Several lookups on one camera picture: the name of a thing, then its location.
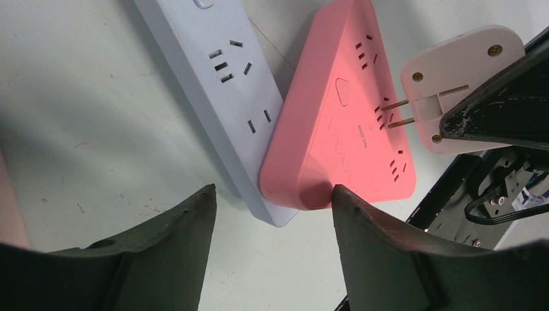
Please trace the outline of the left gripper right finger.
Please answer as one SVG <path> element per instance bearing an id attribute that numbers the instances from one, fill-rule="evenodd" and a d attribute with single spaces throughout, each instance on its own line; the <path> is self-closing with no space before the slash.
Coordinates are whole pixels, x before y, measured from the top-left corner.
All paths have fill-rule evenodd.
<path id="1" fill-rule="evenodd" d="M 351 310 L 547 310 L 548 242 L 492 251 L 430 235 L 343 185 L 332 215 Z"/>

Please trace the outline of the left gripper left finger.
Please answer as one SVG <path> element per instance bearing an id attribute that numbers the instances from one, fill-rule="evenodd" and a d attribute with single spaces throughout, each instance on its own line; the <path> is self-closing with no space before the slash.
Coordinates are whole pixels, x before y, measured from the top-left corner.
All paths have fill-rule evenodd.
<path id="1" fill-rule="evenodd" d="M 2 310 L 197 310 L 216 187 L 86 248 L 1 245 Z"/>

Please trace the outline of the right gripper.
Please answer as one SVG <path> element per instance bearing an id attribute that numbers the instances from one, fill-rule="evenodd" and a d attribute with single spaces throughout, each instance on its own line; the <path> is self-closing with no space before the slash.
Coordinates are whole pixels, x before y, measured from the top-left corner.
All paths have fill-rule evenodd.
<path id="1" fill-rule="evenodd" d="M 533 43 L 526 55 L 490 78 L 440 121 L 446 139 L 515 146 L 469 153 L 474 160 L 465 179 L 471 201 L 465 218 L 478 225 L 499 225 L 548 212 L 548 204 L 489 212 L 488 205 L 509 203 L 535 173 L 548 173 L 548 42 Z"/>

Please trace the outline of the white adapter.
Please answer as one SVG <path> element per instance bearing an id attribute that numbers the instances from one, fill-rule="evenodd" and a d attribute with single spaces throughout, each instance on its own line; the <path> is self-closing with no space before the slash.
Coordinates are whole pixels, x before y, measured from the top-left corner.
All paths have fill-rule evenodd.
<path id="1" fill-rule="evenodd" d="M 389 111 L 408 104 L 413 116 L 391 122 L 388 128 L 413 123 L 424 147 L 434 154 L 502 148 L 502 143 L 443 138 L 439 125 L 442 117 L 466 96 L 524 55 L 520 37 L 499 25 L 480 27 L 424 50 L 401 71 L 406 99 L 384 108 Z"/>

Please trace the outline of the pink triangular power strip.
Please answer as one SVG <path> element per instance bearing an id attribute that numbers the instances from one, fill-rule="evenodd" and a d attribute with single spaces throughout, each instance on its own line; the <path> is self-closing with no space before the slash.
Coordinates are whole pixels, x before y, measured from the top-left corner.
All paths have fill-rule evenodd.
<path id="1" fill-rule="evenodd" d="M 404 200 L 416 172 L 374 6 L 334 1 L 313 18 L 259 177 L 266 200 L 325 209 L 341 184 L 371 202 Z"/>

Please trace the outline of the light blue long power strip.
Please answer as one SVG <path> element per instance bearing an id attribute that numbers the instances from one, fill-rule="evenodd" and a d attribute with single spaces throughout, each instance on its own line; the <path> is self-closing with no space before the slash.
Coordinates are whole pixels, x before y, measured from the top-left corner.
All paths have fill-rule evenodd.
<path id="1" fill-rule="evenodd" d="M 136 6 L 251 214 L 285 226 L 297 211 L 269 202 L 259 187 L 283 99 L 243 3 Z"/>

